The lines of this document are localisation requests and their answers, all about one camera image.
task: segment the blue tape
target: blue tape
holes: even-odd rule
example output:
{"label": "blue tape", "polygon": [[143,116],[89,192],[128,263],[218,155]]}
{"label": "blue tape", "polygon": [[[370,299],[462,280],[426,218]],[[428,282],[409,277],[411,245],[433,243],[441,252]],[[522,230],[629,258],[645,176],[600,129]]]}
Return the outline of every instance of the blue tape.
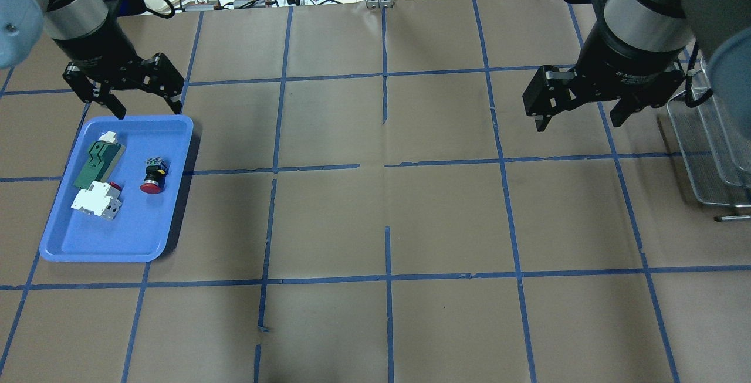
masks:
{"label": "blue tape", "polygon": [[[707,272],[744,272],[751,271],[751,265],[724,266],[673,266],[651,267],[650,273],[707,273]],[[644,273],[638,269],[585,269],[585,270],[538,270],[524,271],[523,277],[559,277],[559,276],[609,276],[633,275]],[[266,279],[266,284],[324,284],[348,282],[385,282],[396,280],[453,280],[453,279],[509,279],[515,278],[516,272],[481,272],[481,273],[416,273],[402,275],[361,275],[336,276],[322,278],[281,278]],[[147,287],[211,287],[211,286],[259,286],[263,279],[235,279],[235,280],[201,280],[176,282],[148,282]],[[54,283],[32,284],[29,290],[67,290],[67,289],[133,289],[140,287],[139,282],[107,282],[107,283]],[[24,290],[26,285],[0,285],[0,290]]]}
{"label": "blue tape", "polygon": [[576,39],[579,40],[579,47],[584,47],[584,40],[581,38],[581,30],[579,29],[579,22],[576,20],[576,13],[574,13],[574,7],[571,4],[566,4],[569,7],[569,15],[574,25],[574,31],[576,32]]}
{"label": "blue tape", "polygon": [[443,70],[407,70],[402,72],[387,72],[387,76],[415,76],[415,75],[446,75],[449,73],[477,73],[485,72],[484,68],[471,69],[443,69]]}
{"label": "blue tape", "polygon": [[279,80],[279,107],[276,110],[276,134],[274,136],[274,164],[273,171],[276,174],[279,168],[279,143],[282,138],[282,114],[284,113],[284,92],[287,86],[287,61],[289,60],[289,38],[292,30],[292,11],[290,6],[287,13],[287,31],[284,38],[284,57],[282,58],[282,78]]}
{"label": "blue tape", "polygon": [[195,52],[198,50],[198,39],[201,37],[201,27],[204,24],[204,13],[198,14],[198,25],[195,28],[195,36],[193,37],[193,48],[190,52],[190,60],[188,61],[188,72],[185,74],[185,83],[182,84],[182,93],[180,94],[180,102],[182,103],[182,110],[185,110],[185,97],[188,94],[188,86],[190,86],[190,78],[193,74],[193,63],[195,62]]}
{"label": "blue tape", "polygon": [[612,276],[612,275],[638,275],[644,273],[644,269],[590,269],[590,270],[542,270],[536,272],[524,272],[524,277],[560,277],[560,276]]}
{"label": "blue tape", "polygon": [[22,96],[27,94],[59,94],[59,93],[72,93],[72,89],[56,89],[56,90],[25,90],[25,91],[6,91],[3,95],[6,96]]}
{"label": "blue tape", "polygon": [[380,282],[386,280],[384,275],[337,276],[327,278],[284,278],[268,279],[268,284],[324,284],[352,282]]}
{"label": "blue tape", "polygon": [[309,170],[343,170],[343,169],[357,169],[360,167],[359,163],[351,164],[325,164],[322,166],[289,166],[279,167],[279,172],[304,172]]}
{"label": "blue tape", "polygon": [[381,58],[383,59],[383,122],[388,119],[388,85],[386,78],[388,73],[388,64],[386,57],[386,8],[381,8]]}
{"label": "blue tape", "polygon": [[352,73],[349,75],[319,75],[319,76],[295,76],[288,77],[287,81],[323,81],[327,79],[357,79],[357,78],[373,78],[373,76],[380,76],[380,73]]}
{"label": "blue tape", "polygon": [[394,297],[391,291],[391,227],[384,231],[386,241],[386,341],[388,382],[394,383]]}
{"label": "blue tape", "polygon": [[197,81],[188,84],[188,86],[225,86],[226,84],[280,83],[281,81],[281,78],[222,79],[221,81]]}
{"label": "blue tape", "polygon": [[2,98],[3,94],[5,94],[5,90],[8,88],[8,83],[11,81],[11,75],[13,75],[13,71],[16,70],[15,67],[12,67],[8,70],[8,75],[5,76],[5,81],[2,84],[2,88],[0,88],[0,98]]}
{"label": "blue tape", "polygon": [[443,166],[451,164],[493,164],[499,163],[497,158],[478,158],[468,160],[430,160],[430,161],[403,161],[399,164],[387,164],[384,167],[413,167],[413,166]]}
{"label": "blue tape", "polygon": [[253,357],[253,383],[258,383],[258,376],[261,374],[261,344],[255,345],[255,356]]}
{"label": "blue tape", "polygon": [[2,357],[0,357],[0,375],[2,370],[5,369],[5,361],[8,359],[8,352],[11,350],[11,344],[13,343],[13,337],[16,335],[16,329],[18,328],[18,322],[21,320],[21,314],[23,308],[26,305],[26,297],[29,295],[29,289],[32,286],[34,280],[34,273],[37,270],[39,263],[39,250],[37,249],[34,254],[34,260],[32,261],[32,267],[29,269],[29,275],[26,277],[26,284],[23,285],[23,292],[21,294],[21,301],[18,303],[16,309],[16,316],[13,317],[13,324],[11,324],[11,331],[8,333],[8,339],[5,341],[5,348],[2,351]]}
{"label": "blue tape", "polygon": [[571,156],[551,156],[551,157],[517,157],[505,158],[505,163],[516,163],[525,161],[569,161],[569,160],[601,160],[613,158],[613,155],[571,155]]}
{"label": "blue tape", "polygon": [[269,217],[266,222],[266,247],[263,250],[263,275],[261,277],[261,299],[258,303],[258,327],[263,326],[266,316],[266,291],[268,290],[269,261],[271,260],[271,239],[274,229],[274,206],[276,203],[276,178],[271,180],[271,198],[269,201]]}
{"label": "blue tape", "polygon": [[0,182],[37,182],[59,181],[62,177],[26,177],[26,178],[0,178]]}
{"label": "blue tape", "polygon": [[[576,30],[576,35],[579,39],[579,46],[584,47],[584,41],[582,41],[581,38],[579,23],[576,20],[576,15],[574,14],[574,9],[571,7],[571,5],[569,5],[569,14],[571,15],[571,21],[574,24],[574,30]],[[613,162],[615,164],[616,173],[618,175],[618,181],[620,182],[620,189],[623,193],[623,201],[625,201],[625,207],[627,207],[628,211],[628,219],[631,222],[631,230],[633,230],[634,238],[636,239],[636,246],[639,251],[639,257],[641,258],[641,266],[643,267],[644,277],[647,279],[649,297],[652,300],[652,307],[655,310],[655,318],[657,318],[657,326],[659,327],[660,337],[662,337],[662,345],[664,345],[665,348],[665,355],[668,359],[670,372],[673,376],[673,382],[679,383],[681,381],[681,378],[678,375],[678,368],[676,367],[675,359],[673,358],[673,350],[670,346],[670,340],[668,339],[668,332],[665,329],[665,321],[662,319],[662,310],[660,309],[659,301],[657,300],[657,291],[655,290],[654,282],[652,281],[652,274],[649,271],[649,262],[647,261],[647,255],[644,254],[644,247],[641,241],[641,233],[639,232],[639,227],[636,223],[636,214],[634,212],[633,204],[631,204],[631,198],[628,195],[628,187],[625,184],[625,178],[623,177],[623,169],[620,166],[620,159],[615,146],[615,142],[613,140],[613,133],[608,124],[608,118],[605,114],[603,104],[598,102],[597,107],[600,113],[601,121],[603,121],[605,134],[608,137],[608,145],[610,146],[611,153],[613,155]]]}
{"label": "blue tape", "polygon": [[60,289],[133,289],[141,287],[140,282],[109,282],[109,283],[38,283],[30,290],[60,290]]}
{"label": "blue tape", "polygon": [[123,365],[123,377],[120,383],[128,381],[128,373],[131,369],[131,358],[133,356],[133,345],[136,343],[136,332],[138,332],[138,322],[140,321],[140,312],[143,306],[143,295],[146,293],[148,283],[148,271],[151,270],[151,261],[143,266],[143,276],[141,277],[140,290],[138,291],[138,301],[136,302],[136,313],[133,316],[133,325],[131,326],[131,337],[128,338],[128,350],[126,351],[126,361]]}
{"label": "blue tape", "polygon": [[650,273],[747,272],[751,265],[652,267]]}
{"label": "blue tape", "polygon": [[537,70],[539,65],[529,65],[522,67],[489,67],[490,72],[501,72],[505,70]]}
{"label": "blue tape", "polygon": [[196,280],[177,282],[149,282],[147,287],[209,287],[209,286],[258,286],[261,279]]}
{"label": "blue tape", "polygon": [[498,150],[498,158],[501,159],[499,166],[501,169],[501,183],[503,187],[503,198],[505,201],[506,214],[509,220],[509,234],[512,241],[512,253],[514,255],[514,270],[517,279],[517,291],[519,294],[519,307],[521,313],[522,328],[524,332],[524,344],[526,346],[526,358],[529,365],[529,378],[532,383],[537,383],[537,372],[535,369],[535,359],[532,350],[532,338],[529,334],[529,319],[526,312],[526,298],[524,297],[524,284],[522,282],[522,269],[519,259],[519,247],[517,246],[516,228],[514,226],[514,213],[512,209],[512,201],[509,195],[509,181],[506,179],[506,166],[503,161],[503,148],[501,146],[500,132],[498,130],[498,118],[496,118],[496,102],[493,97],[493,83],[490,80],[490,67],[488,64],[488,50],[485,45],[485,34],[482,30],[482,21],[480,20],[480,9],[478,8],[477,0],[472,0],[472,7],[475,11],[475,20],[477,20],[477,30],[480,36],[480,47],[482,49],[482,61],[485,66],[485,82],[488,85],[488,100],[490,102],[490,117],[493,120],[493,131],[496,139],[496,148]]}
{"label": "blue tape", "polygon": [[184,175],[238,175],[238,174],[268,174],[273,172],[270,167],[261,167],[260,169],[214,169],[214,170],[193,170],[185,172]]}

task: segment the silver robot arm segment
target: silver robot arm segment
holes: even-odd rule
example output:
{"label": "silver robot arm segment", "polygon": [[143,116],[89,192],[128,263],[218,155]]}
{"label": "silver robot arm segment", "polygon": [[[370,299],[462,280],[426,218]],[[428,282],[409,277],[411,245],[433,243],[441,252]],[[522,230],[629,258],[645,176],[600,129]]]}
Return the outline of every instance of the silver robot arm segment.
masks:
{"label": "silver robot arm segment", "polygon": [[63,78],[84,103],[108,107],[118,118],[126,108],[112,90],[140,89],[182,110],[185,80],[163,53],[136,54],[116,14],[102,0],[0,0],[0,67],[18,65],[43,29],[72,60]]}
{"label": "silver robot arm segment", "polygon": [[620,99],[611,111],[615,126],[643,108],[662,107],[684,80],[674,60],[693,35],[709,59],[713,91],[751,134],[751,0],[592,3],[597,23],[577,64],[566,72],[544,65],[524,92],[538,131],[557,113],[588,102]]}

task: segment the metal rack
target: metal rack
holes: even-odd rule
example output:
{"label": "metal rack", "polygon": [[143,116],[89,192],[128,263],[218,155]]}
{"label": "metal rack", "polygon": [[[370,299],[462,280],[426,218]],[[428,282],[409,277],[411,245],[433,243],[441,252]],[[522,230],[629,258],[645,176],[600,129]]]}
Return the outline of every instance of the metal rack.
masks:
{"label": "metal rack", "polygon": [[[705,60],[693,77],[690,97],[696,100],[708,89]],[[738,131],[724,102],[711,97],[692,109],[683,97],[668,103],[678,145],[697,200],[731,209],[751,207],[751,141]],[[718,222],[751,219],[751,215],[717,216]]]}

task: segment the red emergency stop button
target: red emergency stop button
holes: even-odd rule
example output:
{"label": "red emergency stop button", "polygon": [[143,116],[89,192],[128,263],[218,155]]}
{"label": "red emergency stop button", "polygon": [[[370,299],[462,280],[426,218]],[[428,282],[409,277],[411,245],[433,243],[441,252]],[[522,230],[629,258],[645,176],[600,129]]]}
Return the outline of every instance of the red emergency stop button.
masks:
{"label": "red emergency stop button", "polygon": [[161,192],[161,188],[156,182],[144,182],[140,188],[147,194],[159,194]]}

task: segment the blue tape grid line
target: blue tape grid line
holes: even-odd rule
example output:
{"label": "blue tape grid line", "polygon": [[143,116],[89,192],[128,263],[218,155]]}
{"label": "blue tape grid line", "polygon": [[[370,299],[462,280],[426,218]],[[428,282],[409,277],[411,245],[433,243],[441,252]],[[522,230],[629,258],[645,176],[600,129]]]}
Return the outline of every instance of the blue tape grid line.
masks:
{"label": "blue tape grid line", "polygon": [[26,305],[26,297],[29,295],[29,289],[32,287],[32,280],[34,279],[34,272],[37,270],[39,263],[39,250],[37,249],[34,254],[34,260],[32,261],[32,267],[29,269],[29,275],[26,277],[26,284],[23,285],[23,292],[21,294],[21,301],[18,303],[16,309],[16,316],[13,317],[13,324],[11,324],[11,331],[8,333],[8,339],[5,341],[5,348],[2,351],[2,357],[0,357],[0,375],[2,375],[3,369],[5,369],[5,361],[8,359],[8,352],[11,350],[11,344],[13,343],[13,337],[16,335],[16,329],[18,328],[18,322],[21,321],[21,313]]}
{"label": "blue tape grid line", "polygon": [[512,209],[512,200],[509,195],[509,182],[506,179],[506,166],[503,161],[503,147],[500,140],[500,132],[498,131],[498,118],[496,116],[496,102],[493,97],[493,83],[490,80],[490,65],[488,63],[488,50],[485,46],[485,33],[482,30],[482,20],[480,20],[480,9],[478,8],[477,0],[472,0],[472,7],[475,10],[475,20],[477,20],[477,30],[480,36],[480,47],[482,49],[482,61],[485,66],[485,82],[488,85],[488,100],[490,102],[490,116],[493,119],[493,133],[496,139],[496,148],[498,150],[498,158],[500,172],[501,172],[501,184],[503,187],[503,198],[505,201],[506,214],[509,220],[509,233],[510,240],[512,241],[512,253],[514,255],[514,271],[517,279],[517,291],[519,293],[519,308],[521,313],[522,329],[524,333],[524,344],[526,346],[526,359],[529,365],[529,379],[531,383],[537,383],[537,372],[535,369],[535,359],[532,350],[532,337],[529,334],[529,319],[526,314],[526,298],[524,297],[524,282],[523,273],[521,270],[521,262],[519,259],[519,247],[516,239],[516,228],[514,226],[514,212]]}
{"label": "blue tape grid line", "polygon": [[274,164],[273,172],[279,171],[279,143],[282,139],[282,114],[284,113],[284,92],[287,86],[287,61],[289,60],[289,38],[292,30],[292,11],[287,13],[287,31],[284,38],[284,58],[282,59],[282,78],[279,80],[279,107],[276,110],[276,136],[274,136]]}
{"label": "blue tape grid line", "polygon": [[11,75],[13,75],[13,71],[16,70],[15,67],[12,67],[8,70],[8,75],[5,76],[5,81],[2,84],[2,88],[0,88],[0,98],[2,98],[3,94],[5,94],[5,90],[8,89],[8,83],[11,81]]}
{"label": "blue tape grid line", "polygon": [[253,357],[253,383],[258,383],[261,375],[261,344],[255,345],[255,356]]}
{"label": "blue tape grid line", "polygon": [[4,95],[18,96],[25,94],[56,94],[56,93],[72,93],[72,89],[53,89],[53,90],[24,90],[24,91],[6,91]]}
{"label": "blue tape grid line", "polygon": [[386,346],[388,383],[394,383],[394,303],[391,295],[391,227],[384,231],[386,240]]}
{"label": "blue tape grid line", "polygon": [[180,94],[180,102],[182,103],[182,109],[185,110],[185,98],[188,94],[188,87],[190,87],[190,78],[193,75],[193,64],[195,62],[195,54],[198,51],[198,39],[201,37],[201,28],[204,25],[204,13],[198,14],[198,24],[195,27],[195,36],[193,37],[193,48],[190,52],[190,60],[188,61],[188,73],[185,74],[185,83],[182,84],[182,94]]}
{"label": "blue tape grid line", "polygon": [[[751,265],[716,265],[716,266],[671,266],[651,267],[652,274],[670,273],[724,273],[724,272],[751,272]],[[537,270],[523,271],[525,278],[537,277],[566,277],[566,276],[617,276],[617,275],[641,275],[645,270],[639,268],[628,269],[584,269],[584,270]],[[176,281],[176,282],[147,282],[148,287],[211,287],[211,286],[261,286],[281,284],[328,284],[328,283],[353,283],[353,282],[392,282],[411,280],[455,280],[455,279],[515,279],[517,273],[507,272],[480,272],[480,273],[416,273],[402,275],[361,275],[361,276],[336,276],[326,278],[282,278],[282,279],[234,279],[234,280],[199,280],[199,281]],[[140,282],[107,282],[107,283],[58,283],[58,284],[32,284],[29,290],[77,290],[77,289],[135,289],[141,287]],[[0,285],[0,290],[25,290],[26,285]]]}
{"label": "blue tape grid line", "polygon": [[[618,158],[669,158],[679,157],[681,153],[630,153],[617,155]],[[529,161],[587,161],[612,159],[613,155],[571,155],[571,156],[552,156],[552,157],[520,157],[504,158],[504,163],[529,162]],[[458,160],[429,160],[429,161],[403,161],[399,164],[386,164],[384,167],[417,167],[417,166],[446,166],[455,164],[495,164],[501,160],[497,158],[472,158]],[[276,172],[306,172],[310,170],[346,170],[358,169],[359,163],[351,164],[323,164],[320,166],[287,166],[278,167]],[[186,175],[238,175],[238,174],[273,174],[273,167],[260,167],[258,169],[213,169],[213,170],[194,170],[188,171]],[[19,177],[19,178],[0,178],[2,182],[35,182],[35,181],[59,181],[62,177]]]}
{"label": "blue tape grid line", "polygon": [[[574,30],[576,30],[576,36],[577,39],[579,39],[579,46],[584,47],[584,41],[582,41],[581,38],[581,32],[579,28],[579,22],[576,19],[576,14],[574,13],[574,8],[569,4],[569,15],[571,16],[571,21],[574,25]],[[641,241],[641,233],[639,232],[639,226],[636,221],[636,214],[634,212],[633,204],[631,204],[631,197],[628,194],[628,186],[627,183],[625,183],[625,178],[623,177],[623,169],[620,165],[620,159],[618,158],[618,151],[615,146],[615,142],[613,140],[613,133],[611,132],[611,127],[608,124],[608,118],[605,114],[603,104],[597,103],[597,107],[600,113],[600,118],[603,121],[603,127],[605,134],[608,136],[608,144],[611,148],[611,153],[613,154],[613,162],[615,164],[615,169],[618,174],[618,180],[620,181],[620,188],[623,193],[623,201],[625,201],[625,207],[627,207],[628,210],[628,219],[631,222],[631,229],[634,233],[634,238],[636,239],[636,246],[639,250],[639,257],[641,258],[641,266],[644,269],[644,277],[647,279],[647,288],[649,289],[649,296],[652,300],[652,307],[655,311],[655,318],[657,319],[657,326],[659,327],[660,336],[662,337],[662,345],[664,345],[665,348],[665,355],[668,359],[668,365],[670,366],[670,372],[673,376],[673,382],[679,383],[681,381],[681,378],[678,375],[678,368],[675,365],[675,359],[673,358],[673,350],[670,346],[670,340],[668,338],[668,332],[665,329],[665,321],[662,318],[662,310],[659,306],[659,300],[657,300],[657,291],[655,290],[654,281],[652,281],[652,273],[649,270],[649,262],[647,261],[647,255],[644,253],[644,246]]]}
{"label": "blue tape grid line", "polygon": [[383,57],[383,124],[388,119],[388,63],[386,57],[386,7],[381,8],[381,57]]}
{"label": "blue tape grid line", "polygon": [[128,381],[128,373],[131,369],[131,358],[133,356],[133,345],[136,343],[136,332],[138,332],[138,322],[140,321],[140,312],[143,306],[143,295],[146,293],[148,283],[148,271],[151,269],[151,261],[143,266],[143,276],[141,277],[140,289],[138,291],[138,300],[136,302],[136,311],[133,316],[133,325],[131,326],[131,335],[128,338],[128,350],[126,351],[126,360],[123,365],[123,377],[120,383]]}
{"label": "blue tape grid line", "polygon": [[266,247],[263,251],[263,274],[261,276],[261,299],[258,303],[258,329],[264,331],[266,318],[266,291],[269,284],[269,262],[271,260],[271,240],[274,229],[274,204],[276,203],[276,179],[271,180],[271,200],[269,201],[269,218],[266,222]]}

